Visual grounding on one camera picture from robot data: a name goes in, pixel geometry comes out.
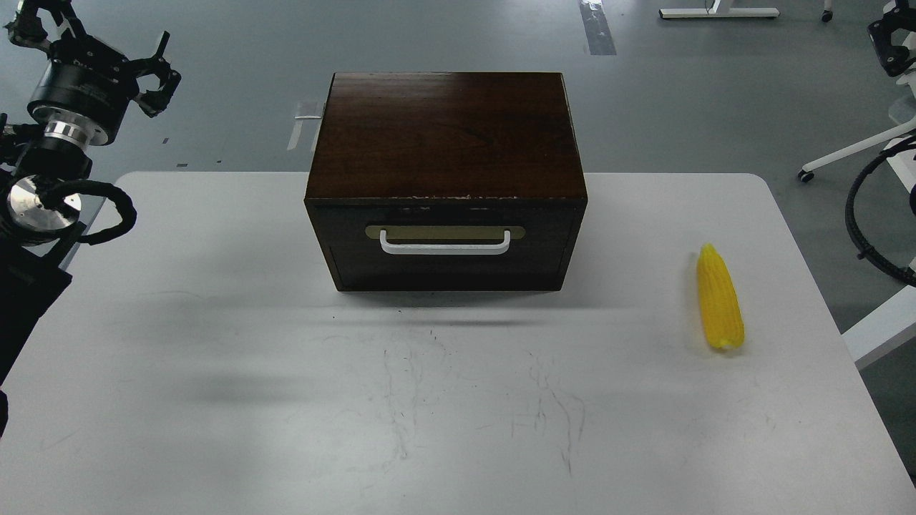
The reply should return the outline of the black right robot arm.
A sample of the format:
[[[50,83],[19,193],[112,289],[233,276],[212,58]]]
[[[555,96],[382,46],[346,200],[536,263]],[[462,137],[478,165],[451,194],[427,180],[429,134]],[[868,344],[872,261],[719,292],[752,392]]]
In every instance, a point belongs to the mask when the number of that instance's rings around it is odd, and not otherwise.
[[[914,50],[893,43],[893,34],[900,30],[910,35],[915,32],[915,9],[909,1],[893,1],[889,10],[867,27],[880,66],[889,77],[899,77],[914,63]]]

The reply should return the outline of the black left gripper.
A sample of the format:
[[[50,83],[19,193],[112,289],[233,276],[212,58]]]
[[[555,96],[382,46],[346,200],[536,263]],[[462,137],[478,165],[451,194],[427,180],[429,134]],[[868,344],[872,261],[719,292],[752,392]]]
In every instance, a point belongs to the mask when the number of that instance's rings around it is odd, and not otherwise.
[[[83,147],[114,143],[130,102],[150,118],[163,113],[181,81],[165,58],[169,32],[151,57],[128,59],[89,34],[69,1],[20,1],[4,29],[14,46],[48,58],[30,117]]]

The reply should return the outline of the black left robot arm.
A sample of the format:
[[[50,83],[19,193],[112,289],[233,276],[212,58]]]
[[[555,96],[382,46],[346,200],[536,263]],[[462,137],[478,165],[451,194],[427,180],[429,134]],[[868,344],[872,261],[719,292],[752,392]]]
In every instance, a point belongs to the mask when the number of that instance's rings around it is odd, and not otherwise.
[[[10,372],[40,318],[72,283],[62,267],[76,245],[123,237],[137,222],[131,197],[91,180],[91,146],[112,144],[131,102],[148,117],[167,109],[181,74],[156,51],[129,59],[88,33],[69,1],[21,1],[9,41],[48,67],[27,104],[30,124],[2,115],[1,375]]]

